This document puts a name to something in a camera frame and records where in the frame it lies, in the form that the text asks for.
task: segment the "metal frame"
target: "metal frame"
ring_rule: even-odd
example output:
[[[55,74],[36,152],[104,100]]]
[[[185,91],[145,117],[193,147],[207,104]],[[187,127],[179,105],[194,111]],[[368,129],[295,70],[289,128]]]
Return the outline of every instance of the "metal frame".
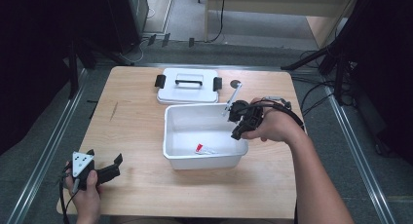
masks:
[[[19,196],[18,203],[16,204],[7,223],[23,223],[24,217],[34,200],[37,191],[39,190],[40,184],[46,175],[61,138],[63,137],[72,115],[79,103],[79,99],[82,96],[88,75],[88,71],[84,68],[79,76],[79,90],[74,94],[73,98],[67,102],[66,107],[64,108],[63,113],[60,116],[36,167],[24,185],[24,188]]]
[[[370,196],[371,202],[376,208],[376,212],[379,216],[380,221],[383,224],[395,224],[396,221],[389,207],[387,199],[383,194],[380,184],[377,181],[376,176],[374,175],[374,172],[370,167],[370,164],[364,156],[361,146],[357,140],[357,136],[353,131],[349,119],[347,118],[346,112],[344,111],[343,107],[338,104],[335,97],[331,95],[333,93],[333,90],[331,88],[325,87],[325,92],[327,94],[330,94],[329,100],[331,107],[333,108],[334,113],[337,117],[337,121],[340,124],[343,134],[346,137],[350,151],[352,152],[353,158],[355,159],[358,171],[367,189],[368,195]]]

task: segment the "white plastic container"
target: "white plastic container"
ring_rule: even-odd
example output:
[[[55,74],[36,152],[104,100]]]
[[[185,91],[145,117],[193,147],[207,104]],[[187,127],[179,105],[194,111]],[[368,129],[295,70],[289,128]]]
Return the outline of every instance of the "white plastic container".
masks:
[[[167,108],[164,156],[174,169],[231,168],[238,164],[248,151],[248,142],[231,137],[236,124],[222,117],[224,108],[224,103]],[[197,153],[199,144],[210,154]]]

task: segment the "wrist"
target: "wrist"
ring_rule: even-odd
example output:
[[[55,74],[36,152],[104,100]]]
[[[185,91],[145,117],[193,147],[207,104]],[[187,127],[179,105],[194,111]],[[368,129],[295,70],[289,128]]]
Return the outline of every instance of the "wrist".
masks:
[[[78,215],[77,224],[95,224],[99,221],[99,215]]]

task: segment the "finger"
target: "finger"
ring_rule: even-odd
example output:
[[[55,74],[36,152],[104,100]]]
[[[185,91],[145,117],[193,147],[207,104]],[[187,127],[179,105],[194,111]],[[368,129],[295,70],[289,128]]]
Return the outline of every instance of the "finger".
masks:
[[[241,134],[241,138],[243,139],[254,139],[258,137],[259,137],[258,131],[246,131]]]
[[[249,104],[253,104],[253,103],[255,103],[257,101],[260,101],[260,100],[261,100],[261,98],[256,97]]]
[[[97,172],[96,170],[91,170],[88,175],[88,179],[86,180],[86,186],[88,191],[93,191],[96,189],[97,183]]]
[[[68,173],[68,175],[64,178],[64,181],[66,182],[67,189],[69,191],[72,191],[72,189],[73,189],[73,177],[71,175],[71,171],[72,171],[72,169],[69,168],[66,171],[66,173]]]

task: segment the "gray floor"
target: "gray floor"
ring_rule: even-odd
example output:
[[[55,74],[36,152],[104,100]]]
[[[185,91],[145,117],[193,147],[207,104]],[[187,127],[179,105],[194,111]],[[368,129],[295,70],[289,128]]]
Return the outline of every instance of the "gray floor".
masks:
[[[162,42],[159,41],[150,47],[142,44],[141,50],[136,48],[135,51],[125,56],[135,60],[136,65],[148,63],[152,65],[155,63],[156,65],[162,63],[164,66],[168,66],[168,64],[186,63],[205,64],[206,67],[211,65],[239,65],[253,66],[255,69],[260,69],[260,67],[274,67],[276,69],[278,66],[288,65],[298,60],[304,51],[316,49],[316,43],[311,38],[308,25],[302,19],[285,16],[282,16],[282,18],[285,18],[278,26],[290,25],[291,27],[278,30],[270,28],[268,32],[279,33],[272,34],[275,39],[267,45],[263,45],[263,43],[247,43],[260,41],[253,39],[257,37],[256,35],[260,35],[261,29],[259,29],[259,26],[247,26],[246,31],[240,32],[238,31],[239,26],[227,27],[226,25],[232,25],[232,23],[224,21],[225,37],[221,36],[221,40],[217,41],[216,45],[197,43],[193,48],[189,48],[186,44],[187,38],[195,37],[198,40],[204,36],[203,20],[195,23],[199,16],[186,19],[183,9],[176,7],[189,7],[189,5],[193,6],[194,10],[187,9],[186,13],[204,13],[202,5],[202,10],[199,9],[200,5],[197,3],[197,0],[175,0],[170,11],[169,23],[166,29],[166,32],[171,33],[171,39],[183,41],[182,43],[171,41],[164,48],[161,46]],[[294,28],[294,25],[301,25],[300,29]],[[294,30],[294,32],[290,32],[291,34],[288,35],[288,31],[291,30]],[[245,40],[238,36],[232,36],[241,34],[250,39]],[[96,69],[88,70],[89,75],[85,83],[85,91],[80,97],[79,104],[68,123],[64,135],[58,142],[56,153],[25,215],[24,223],[58,223],[61,221],[61,216],[56,213],[56,202],[58,200],[56,175],[61,170],[68,155],[71,155],[73,150],[77,150],[80,147],[89,125],[89,117],[94,110],[94,104],[88,102],[88,100],[99,99],[101,90],[113,66],[116,66],[114,62],[104,57],[99,57]],[[293,75],[319,80],[319,75],[314,72],[306,73],[302,70],[301,72],[293,73]],[[313,86],[314,84],[294,81],[294,87],[299,100]],[[0,220],[2,220],[0,222],[8,219],[18,202],[19,195],[41,158],[45,145],[48,144],[60,114],[66,106],[68,92],[69,86],[67,85],[39,117],[26,138],[1,155],[0,186],[2,190],[0,190],[0,194],[3,199],[0,200]],[[326,96],[326,93],[323,88],[316,89],[306,100],[307,104],[305,106],[309,107],[324,96]],[[330,103],[328,101],[324,102],[311,111],[305,117],[305,122],[310,137],[317,145],[317,150],[327,172],[349,207],[356,223],[411,223],[413,219],[413,167],[398,157],[383,158],[377,155],[374,150],[374,141],[358,111],[354,107],[344,107],[344,111],[352,123],[366,161],[372,168],[377,182],[388,201],[394,221],[384,222],[380,220],[371,196],[366,189],[365,181],[360,175],[359,168],[349,149],[349,144],[340,124],[337,122]],[[103,217],[101,223],[108,223],[108,217]]]

